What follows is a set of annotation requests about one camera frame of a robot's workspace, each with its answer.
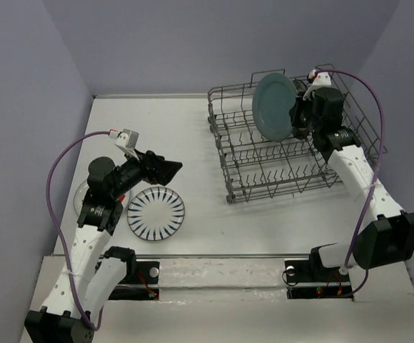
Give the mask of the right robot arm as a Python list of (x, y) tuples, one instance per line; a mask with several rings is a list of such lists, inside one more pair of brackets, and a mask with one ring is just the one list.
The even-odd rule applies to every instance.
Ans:
[(311, 136), (357, 206), (350, 242), (312, 249), (308, 274), (323, 280), (333, 268), (373, 269), (409, 260), (414, 252), (414, 212), (395, 201), (369, 164), (358, 135), (343, 125), (343, 94), (332, 87), (299, 93), (290, 111), (295, 133)]

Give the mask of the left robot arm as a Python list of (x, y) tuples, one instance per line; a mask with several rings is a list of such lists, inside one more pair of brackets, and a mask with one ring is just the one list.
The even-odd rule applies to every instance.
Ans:
[(91, 342), (103, 307), (119, 282), (136, 276), (136, 253), (107, 244), (123, 212), (121, 196), (139, 182), (166, 186), (182, 168), (152, 151), (129, 156), (120, 166), (102, 156), (88, 167), (89, 186), (70, 247), (60, 238), (65, 265), (40, 310), (24, 326), (32, 342)]

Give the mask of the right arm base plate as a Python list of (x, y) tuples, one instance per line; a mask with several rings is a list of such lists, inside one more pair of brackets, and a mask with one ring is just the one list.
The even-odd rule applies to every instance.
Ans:
[(336, 298), (353, 291), (348, 274), (335, 268), (316, 269), (307, 259), (285, 260), (282, 280), (288, 299)]

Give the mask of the blue striped white plate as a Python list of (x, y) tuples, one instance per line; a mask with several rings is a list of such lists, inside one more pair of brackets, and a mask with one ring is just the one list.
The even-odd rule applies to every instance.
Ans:
[(139, 239), (159, 242), (173, 236), (185, 219), (185, 204), (167, 187), (149, 187), (139, 192), (127, 209), (128, 227)]

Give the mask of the brown rimmed cream plate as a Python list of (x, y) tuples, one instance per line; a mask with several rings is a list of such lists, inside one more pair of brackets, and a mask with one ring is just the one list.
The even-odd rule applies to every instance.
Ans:
[(306, 127), (306, 124), (304, 124), (302, 120), (302, 113), (304, 110), (304, 103), (302, 101), (302, 97), (307, 90), (307, 86), (300, 79), (293, 80), (293, 84), (297, 92), (296, 100), (298, 99), (300, 101), (300, 124), (292, 125), (292, 134), (295, 138), (299, 140), (304, 140), (308, 136), (308, 129)]

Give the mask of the teal plate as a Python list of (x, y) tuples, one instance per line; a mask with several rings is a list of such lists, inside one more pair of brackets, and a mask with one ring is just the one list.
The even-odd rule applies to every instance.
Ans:
[(296, 87), (284, 74), (272, 73), (259, 81), (253, 94), (252, 115), (264, 138), (280, 142), (290, 136), (290, 110), (296, 97)]

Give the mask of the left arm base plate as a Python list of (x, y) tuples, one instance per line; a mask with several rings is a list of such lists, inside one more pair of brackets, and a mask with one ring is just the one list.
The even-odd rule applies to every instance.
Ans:
[(127, 274), (109, 296), (109, 300), (158, 301), (160, 262), (141, 260), (133, 275)]

